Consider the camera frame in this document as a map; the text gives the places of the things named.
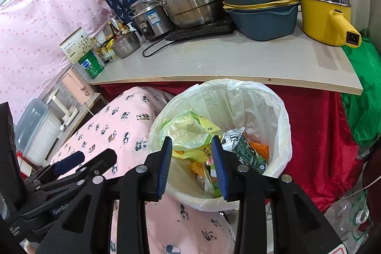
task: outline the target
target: red fabric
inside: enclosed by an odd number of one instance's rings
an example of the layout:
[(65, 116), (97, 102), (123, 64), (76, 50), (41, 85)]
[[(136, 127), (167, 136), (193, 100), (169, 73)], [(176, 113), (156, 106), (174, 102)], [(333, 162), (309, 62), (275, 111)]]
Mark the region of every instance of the red fabric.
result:
[[(123, 83), (100, 88), (109, 100), (134, 86), (152, 86), (179, 94), (197, 82)], [(351, 189), (362, 171), (356, 160), (340, 93), (268, 85), (283, 100), (290, 118), (293, 156), (285, 169), (321, 211)]]

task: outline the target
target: yellow electric pot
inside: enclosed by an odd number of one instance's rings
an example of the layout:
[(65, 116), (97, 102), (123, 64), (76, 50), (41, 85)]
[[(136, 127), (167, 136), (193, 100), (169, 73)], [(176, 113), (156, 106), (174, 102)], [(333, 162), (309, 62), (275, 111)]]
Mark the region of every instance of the yellow electric pot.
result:
[(300, 0), (303, 30), (311, 38), (334, 46), (361, 45), (360, 33), (351, 25), (349, 0)]

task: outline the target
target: white cable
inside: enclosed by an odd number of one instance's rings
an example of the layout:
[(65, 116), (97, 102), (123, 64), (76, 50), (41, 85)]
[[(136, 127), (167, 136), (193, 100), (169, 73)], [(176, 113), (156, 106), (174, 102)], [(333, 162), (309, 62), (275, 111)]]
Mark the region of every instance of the white cable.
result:
[(342, 201), (342, 200), (344, 200), (344, 199), (347, 199), (347, 198), (349, 198), (349, 197), (351, 197), (351, 196), (353, 196), (353, 195), (356, 195), (357, 193), (359, 193), (359, 192), (361, 192), (361, 191), (367, 189), (369, 186), (373, 185), (374, 183), (376, 183), (376, 182), (377, 182), (378, 180), (380, 180), (380, 179), (381, 179), (381, 176), (379, 176), (376, 180), (374, 180), (371, 184), (367, 185), (367, 186), (364, 187), (363, 189), (360, 189), (359, 191), (354, 192), (352, 195), (349, 195), (349, 196), (347, 196), (347, 197), (341, 198), (341, 199), (339, 199), (338, 201), (335, 201), (334, 203), (339, 202), (339, 201)]
[(89, 110), (89, 112), (94, 116), (94, 113), (92, 113), (92, 112), (90, 111), (90, 109), (89, 109), (89, 107), (87, 107), (87, 104), (86, 104), (86, 103), (85, 103), (85, 106), (86, 106), (87, 110)]

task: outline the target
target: white trash bag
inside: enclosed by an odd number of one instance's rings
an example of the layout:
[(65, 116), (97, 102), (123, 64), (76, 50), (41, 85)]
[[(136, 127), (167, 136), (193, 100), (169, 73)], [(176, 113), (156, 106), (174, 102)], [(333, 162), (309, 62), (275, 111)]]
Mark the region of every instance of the white trash bag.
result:
[[(148, 149), (161, 149), (160, 129), (186, 110), (203, 116), (226, 131), (245, 127), (248, 138), (269, 146), (269, 165), (264, 173), (279, 177), (291, 160), (291, 130), (283, 101), (262, 83), (217, 79), (194, 85), (175, 96), (158, 115), (149, 132)], [(201, 211), (238, 209), (239, 202), (208, 198), (198, 187), (189, 161), (172, 157), (166, 193)]]

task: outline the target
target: pink panda cloth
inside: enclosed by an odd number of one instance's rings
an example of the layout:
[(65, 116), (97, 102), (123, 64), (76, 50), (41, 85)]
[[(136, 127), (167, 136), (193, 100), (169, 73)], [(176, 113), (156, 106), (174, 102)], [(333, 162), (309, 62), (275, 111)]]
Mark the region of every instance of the pink panda cloth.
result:
[[(52, 163), (76, 151), (84, 153), (85, 163), (110, 148), (118, 159), (104, 177), (124, 175), (144, 163), (151, 125), (172, 98), (169, 93), (151, 87), (124, 91), (83, 125), (53, 157)], [(118, 207), (116, 201), (111, 227), (112, 254), (117, 253)], [(195, 210), (165, 194), (158, 203), (147, 203), (145, 210), (151, 254), (232, 253), (229, 224), (218, 212)]]

